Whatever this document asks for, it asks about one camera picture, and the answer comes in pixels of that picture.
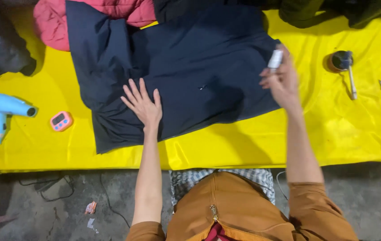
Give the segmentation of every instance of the yellow plastic sheet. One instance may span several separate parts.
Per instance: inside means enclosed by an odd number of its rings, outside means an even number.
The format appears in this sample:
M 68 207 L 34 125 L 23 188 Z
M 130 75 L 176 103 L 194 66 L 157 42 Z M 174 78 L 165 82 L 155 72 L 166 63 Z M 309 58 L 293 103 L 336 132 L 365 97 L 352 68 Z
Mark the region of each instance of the yellow plastic sheet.
M 269 35 L 294 55 L 308 134 L 320 164 L 381 161 L 381 19 L 363 30 L 349 29 L 343 17 L 297 29 L 281 21 L 277 11 L 265 13 Z M 91 112 L 81 101 L 70 53 L 45 47 L 34 36 L 31 9 L 13 12 L 11 18 L 38 67 L 32 77 L 1 76 L 0 93 L 20 97 L 39 112 L 35 118 L 11 118 L 0 145 L 0 171 L 138 168 L 142 146 L 96 154 Z M 323 66 L 337 50 L 354 52 L 355 101 L 347 94 L 348 73 L 330 73 Z M 59 111 L 70 112 L 75 121 L 62 133 L 48 123 Z M 285 128 L 282 109 L 215 124 L 160 142 L 161 165 L 173 170 L 284 167 Z

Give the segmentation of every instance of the person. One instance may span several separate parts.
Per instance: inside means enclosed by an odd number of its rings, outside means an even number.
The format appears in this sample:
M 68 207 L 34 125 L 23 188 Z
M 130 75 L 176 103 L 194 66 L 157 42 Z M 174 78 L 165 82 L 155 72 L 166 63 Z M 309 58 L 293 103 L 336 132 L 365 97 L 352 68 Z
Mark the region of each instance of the person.
M 283 45 L 283 63 L 260 75 L 287 113 L 289 218 L 272 204 L 257 183 L 230 172 L 212 172 L 174 206 L 166 236 L 160 224 L 162 179 L 157 147 L 162 118 L 160 94 L 152 102 L 140 79 L 129 80 L 123 102 L 144 123 L 144 147 L 135 186 L 135 209 L 127 241 L 289 241 L 358 240 L 341 210 L 326 196 L 322 170 L 311 149 L 298 94 L 293 60 Z

